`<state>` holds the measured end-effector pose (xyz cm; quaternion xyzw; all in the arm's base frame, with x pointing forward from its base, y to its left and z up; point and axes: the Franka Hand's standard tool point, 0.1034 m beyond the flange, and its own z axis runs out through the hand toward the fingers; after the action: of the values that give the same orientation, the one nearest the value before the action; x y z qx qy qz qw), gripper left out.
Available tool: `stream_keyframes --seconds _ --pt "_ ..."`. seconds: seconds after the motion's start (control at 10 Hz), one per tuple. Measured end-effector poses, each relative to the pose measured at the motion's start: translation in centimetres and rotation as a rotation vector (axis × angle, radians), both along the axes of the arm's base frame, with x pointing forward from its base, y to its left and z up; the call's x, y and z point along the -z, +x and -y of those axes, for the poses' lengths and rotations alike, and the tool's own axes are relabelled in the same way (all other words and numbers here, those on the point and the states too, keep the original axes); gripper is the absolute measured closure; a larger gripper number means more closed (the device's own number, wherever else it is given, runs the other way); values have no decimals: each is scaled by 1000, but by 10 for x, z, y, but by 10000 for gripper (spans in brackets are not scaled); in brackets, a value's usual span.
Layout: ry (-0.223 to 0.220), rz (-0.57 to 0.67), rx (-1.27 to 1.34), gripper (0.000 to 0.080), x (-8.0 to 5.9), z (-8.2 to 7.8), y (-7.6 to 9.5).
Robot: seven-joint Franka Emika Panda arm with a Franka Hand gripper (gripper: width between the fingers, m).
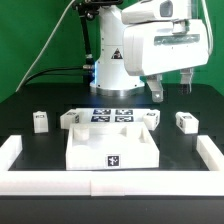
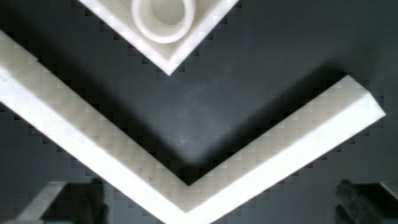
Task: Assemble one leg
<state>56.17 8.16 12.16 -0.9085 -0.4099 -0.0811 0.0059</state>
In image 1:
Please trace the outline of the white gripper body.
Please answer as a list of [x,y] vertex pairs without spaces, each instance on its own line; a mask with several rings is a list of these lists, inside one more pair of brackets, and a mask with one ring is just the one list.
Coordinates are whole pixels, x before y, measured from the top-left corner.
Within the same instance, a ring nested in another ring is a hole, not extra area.
[[149,76],[207,63],[208,38],[201,20],[190,20],[186,33],[173,33],[172,22],[129,26],[123,35],[123,58],[131,76]]

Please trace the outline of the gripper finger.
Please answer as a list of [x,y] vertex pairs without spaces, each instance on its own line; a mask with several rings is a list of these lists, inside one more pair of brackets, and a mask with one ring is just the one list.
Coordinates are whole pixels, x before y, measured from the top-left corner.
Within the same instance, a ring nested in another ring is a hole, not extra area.
[[182,94],[189,94],[192,91],[192,80],[194,75],[193,68],[185,68],[180,70],[181,81],[180,90]]
[[152,92],[152,100],[158,103],[163,101],[163,87],[161,81],[161,74],[150,75],[147,77],[147,84]]

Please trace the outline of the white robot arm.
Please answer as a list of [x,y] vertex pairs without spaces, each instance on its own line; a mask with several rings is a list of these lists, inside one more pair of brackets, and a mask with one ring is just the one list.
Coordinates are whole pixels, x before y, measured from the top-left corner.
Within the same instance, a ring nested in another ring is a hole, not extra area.
[[205,0],[139,0],[121,10],[122,0],[96,1],[101,53],[91,90],[132,95],[144,86],[163,100],[162,75],[179,71],[181,90],[191,91],[194,68],[208,62],[213,34]]

